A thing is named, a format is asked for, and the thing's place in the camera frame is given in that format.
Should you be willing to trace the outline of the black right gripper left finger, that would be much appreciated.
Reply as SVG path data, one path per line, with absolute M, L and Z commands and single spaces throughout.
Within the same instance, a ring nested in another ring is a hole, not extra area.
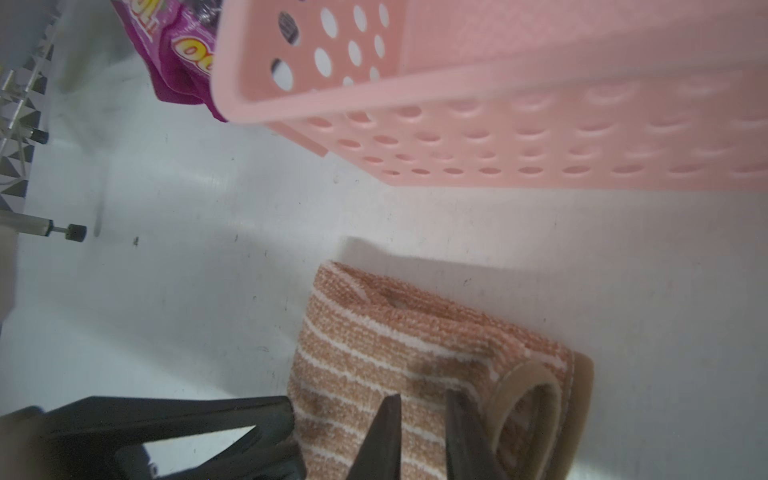
M 383 399 L 349 469 L 347 480 L 400 480 L 402 401 L 399 394 Z

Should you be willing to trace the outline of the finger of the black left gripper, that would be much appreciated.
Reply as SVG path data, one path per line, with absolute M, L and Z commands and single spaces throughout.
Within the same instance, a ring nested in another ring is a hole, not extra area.
M 285 396 L 178 400 L 91 396 L 55 410 L 1 418 L 4 479 L 152 479 L 152 442 L 245 429 L 232 445 L 176 479 L 303 479 Z

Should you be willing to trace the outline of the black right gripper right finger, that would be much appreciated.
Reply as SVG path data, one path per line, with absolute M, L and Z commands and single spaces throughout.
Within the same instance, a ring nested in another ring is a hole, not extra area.
M 447 479 L 505 479 L 473 401 L 458 390 L 447 390 L 445 399 Z

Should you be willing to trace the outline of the brown striped square dishcloth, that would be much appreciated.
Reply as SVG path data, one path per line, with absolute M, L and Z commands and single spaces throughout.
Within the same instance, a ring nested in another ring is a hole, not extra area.
M 344 478 L 382 400 L 402 401 L 402 475 L 446 477 L 445 394 L 476 407 L 510 479 L 568 476 L 594 364 L 562 343 L 407 282 L 328 262 L 288 382 L 311 479 Z

